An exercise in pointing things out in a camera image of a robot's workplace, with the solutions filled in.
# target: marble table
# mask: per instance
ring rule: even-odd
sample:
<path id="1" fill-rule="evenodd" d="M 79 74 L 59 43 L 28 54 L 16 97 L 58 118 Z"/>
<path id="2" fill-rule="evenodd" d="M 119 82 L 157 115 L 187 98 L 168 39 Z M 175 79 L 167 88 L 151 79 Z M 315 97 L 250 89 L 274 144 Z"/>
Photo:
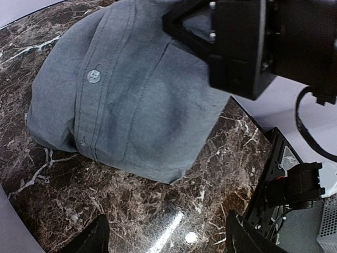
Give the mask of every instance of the marble table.
<path id="1" fill-rule="evenodd" d="M 71 25 L 112 2 L 59 3 L 0 30 L 0 183 L 46 252 L 99 213 L 110 223 L 110 253 L 223 252 L 225 217 L 245 213 L 271 148 L 234 100 L 174 186 L 45 149 L 26 131 L 31 83 L 48 53 Z"/>

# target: white wall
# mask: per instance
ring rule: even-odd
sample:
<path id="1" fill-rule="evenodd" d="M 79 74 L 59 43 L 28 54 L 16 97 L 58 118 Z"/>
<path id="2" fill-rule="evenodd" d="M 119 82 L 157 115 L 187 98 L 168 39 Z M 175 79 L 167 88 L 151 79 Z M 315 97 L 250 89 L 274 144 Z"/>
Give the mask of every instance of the white wall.
<path id="1" fill-rule="evenodd" d="M 257 101 L 236 99 L 261 127 L 278 127 L 303 161 L 323 161 L 325 158 L 313 151 L 296 129 L 295 102 L 304 87 L 303 84 L 277 77 Z M 300 117 L 321 147 L 337 155 L 336 109 L 336 105 L 316 104 L 314 97 L 308 94 L 301 103 Z"/>
<path id="2" fill-rule="evenodd" d="M 25 15 L 62 0 L 0 0 L 0 29 Z"/>

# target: gray shirt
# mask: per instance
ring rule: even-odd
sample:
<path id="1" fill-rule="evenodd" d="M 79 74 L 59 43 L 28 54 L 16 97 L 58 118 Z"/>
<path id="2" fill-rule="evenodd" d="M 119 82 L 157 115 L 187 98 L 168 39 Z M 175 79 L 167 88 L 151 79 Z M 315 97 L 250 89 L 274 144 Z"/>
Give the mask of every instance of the gray shirt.
<path id="1" fill-rule="evenodd" d="M 32 138 L 155 181 L 184 176 L 230 95 L 162 31 L 178 2 L 121 0 L 72 26 L 33 83 Z"/>

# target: black device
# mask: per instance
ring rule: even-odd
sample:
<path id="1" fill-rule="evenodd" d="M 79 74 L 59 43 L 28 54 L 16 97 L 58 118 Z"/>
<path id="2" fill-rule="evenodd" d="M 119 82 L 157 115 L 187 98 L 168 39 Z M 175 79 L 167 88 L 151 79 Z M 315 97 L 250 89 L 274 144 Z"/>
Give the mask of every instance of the black device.
<path id="1" fill-rule="evenodd" d="M 210 41 L 183 26 L 209 6 Z M 310 147 L 323 150 L 302 123 L 304 95 L 336 103 L 337 0 L 184 0 L 163 16 L 163 30 L 188 46 L 209 66 L 209 84 L 256 100 L 277 75 L 308 85 L 296 103 L 296 125 Z"/>

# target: bolt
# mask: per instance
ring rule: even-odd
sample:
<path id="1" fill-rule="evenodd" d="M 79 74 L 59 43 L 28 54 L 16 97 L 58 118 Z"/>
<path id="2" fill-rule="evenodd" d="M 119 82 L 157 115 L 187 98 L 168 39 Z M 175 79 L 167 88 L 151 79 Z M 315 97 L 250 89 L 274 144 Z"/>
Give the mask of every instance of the bolt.
<path id="1" fill-rule="evenodd" d="M 210 9 L 215 10 L 216 2 L 210 2 Z"/>
<path id="2" fill-rule="evenodd" d="M 216 34 L 215 33 L 210 33 L 210 39 L 211 41 L 215 41 Z"/>

